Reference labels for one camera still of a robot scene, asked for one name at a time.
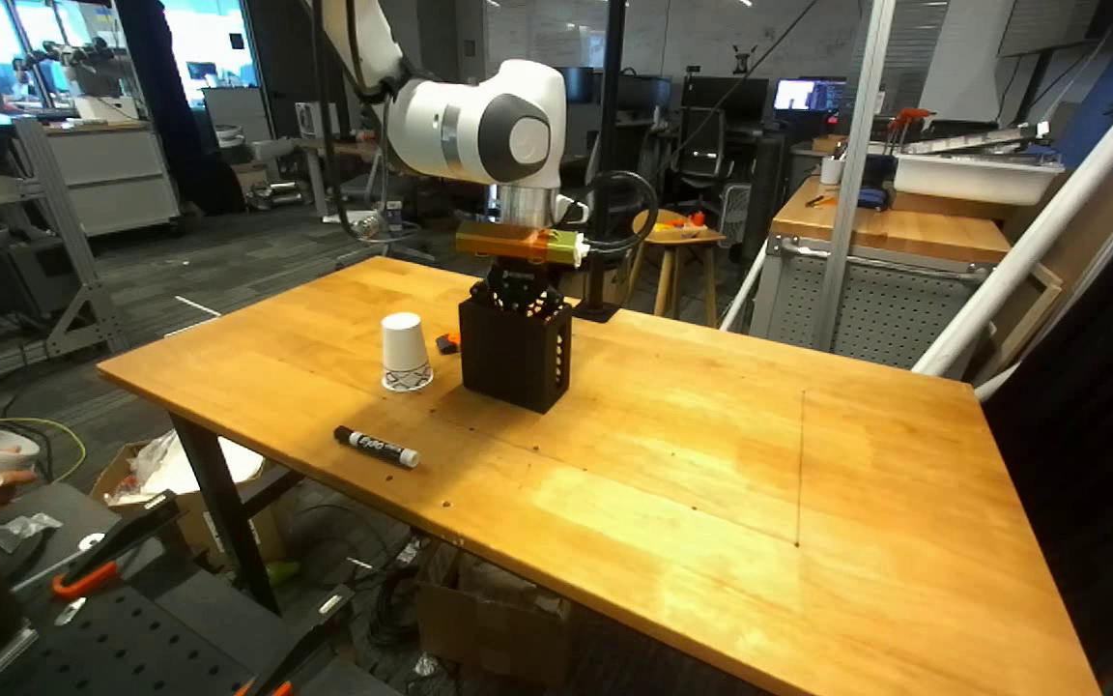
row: white cup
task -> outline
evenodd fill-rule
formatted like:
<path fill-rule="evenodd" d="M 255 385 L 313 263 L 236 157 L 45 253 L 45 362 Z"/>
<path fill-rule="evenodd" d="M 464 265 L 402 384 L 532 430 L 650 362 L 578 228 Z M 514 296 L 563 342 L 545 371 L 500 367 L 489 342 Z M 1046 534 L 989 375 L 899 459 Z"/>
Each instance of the white cup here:
<path fill-rule="evenodd" d="M 383 385 L 388 392 L 420 392 L 434 384 L 424 321 L 419 314 L 389 314 L 380 321 L 383 342 Z"/>

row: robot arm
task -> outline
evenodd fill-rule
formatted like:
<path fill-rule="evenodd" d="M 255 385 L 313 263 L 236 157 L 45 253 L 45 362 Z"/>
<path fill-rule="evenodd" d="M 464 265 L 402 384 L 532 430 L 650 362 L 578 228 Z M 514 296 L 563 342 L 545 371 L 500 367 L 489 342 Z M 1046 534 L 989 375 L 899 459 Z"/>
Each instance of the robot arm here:
<path fill-rule="evenodd" d="M 480 86 L 419 81 L 380 0 L 325 0 L 321 24 L 394 153 L 434 178 L 501 184 L 501 219 L 545 228 L 562 188 L 563 77 L 510 59 Z"/>

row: storage rack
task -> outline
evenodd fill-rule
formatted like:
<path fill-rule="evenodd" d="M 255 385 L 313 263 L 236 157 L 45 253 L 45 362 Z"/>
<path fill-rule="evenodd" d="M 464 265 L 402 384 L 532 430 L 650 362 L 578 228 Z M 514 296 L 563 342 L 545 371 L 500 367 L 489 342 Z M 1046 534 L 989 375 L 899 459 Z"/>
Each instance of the storage rack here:
<path fill-rule="evenodd" d="M 53 233 L 53 240 L 63 240 L 64 260 L 78 278 L 75 296 L 39 336 L 0 343 L 0 375 L 12 375 L 44 358 L 57 358 L 82 349 L 95 349 L 95 343 L 120 352 L 125 332 L 117 326 L 117 308 L 95 278 L 94 247 L 78 228 L 57 157 L 45 144 L 44 125 L 39 121 L 0 125 L 0 140 L 12 140 L 14 153 L 22 157 L 22 174 L 0 174 L 0 215 L 8 226 L 32 228 L 22 204 L 39 204 L 45 228 Z"/>

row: black box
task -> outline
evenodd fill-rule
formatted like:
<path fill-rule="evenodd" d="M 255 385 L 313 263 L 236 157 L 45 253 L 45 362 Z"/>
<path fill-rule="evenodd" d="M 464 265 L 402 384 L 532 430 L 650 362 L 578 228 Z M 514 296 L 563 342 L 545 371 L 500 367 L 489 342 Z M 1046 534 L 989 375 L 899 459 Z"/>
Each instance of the black box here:
<path fill-rule="evenodd" d="M 523 318 L 484 300 L 459 307 L 464 384 L 480 396 L 550 409 L 568 392 L 573 308 Z"/>

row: black marker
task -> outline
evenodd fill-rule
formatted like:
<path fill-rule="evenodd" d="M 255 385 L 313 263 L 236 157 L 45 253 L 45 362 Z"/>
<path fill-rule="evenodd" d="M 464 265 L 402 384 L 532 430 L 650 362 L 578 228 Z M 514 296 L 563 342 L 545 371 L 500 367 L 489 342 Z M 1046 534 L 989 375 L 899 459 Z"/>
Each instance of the black marker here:
<path fill-rule="evenodd" d="M 332 441 L 361 448 L 366 458 L 380 458 L 388 463 L 397 463 L 397 469 L 419 469 L 419 448 L 397 448 L 397 446 L 375 441 L 375 436 L 346 430 L 346 425 L 336 425 Z"/>

